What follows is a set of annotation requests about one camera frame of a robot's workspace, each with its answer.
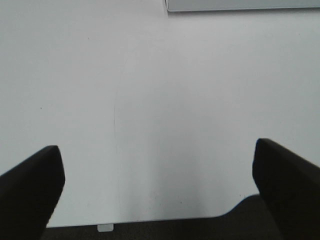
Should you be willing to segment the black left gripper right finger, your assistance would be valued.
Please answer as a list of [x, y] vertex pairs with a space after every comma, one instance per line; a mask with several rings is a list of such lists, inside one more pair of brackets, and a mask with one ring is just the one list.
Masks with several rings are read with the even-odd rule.
[[257, 140], [252, 177], [285, 240], [320, 238], [320, 168], [268, 138]]

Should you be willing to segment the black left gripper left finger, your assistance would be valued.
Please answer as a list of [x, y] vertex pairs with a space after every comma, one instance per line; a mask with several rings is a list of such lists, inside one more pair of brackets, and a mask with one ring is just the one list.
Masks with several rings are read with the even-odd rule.
[[0, 176], [0, 238], [39, 240], [66, 177], [58, 146], [49, 145]]

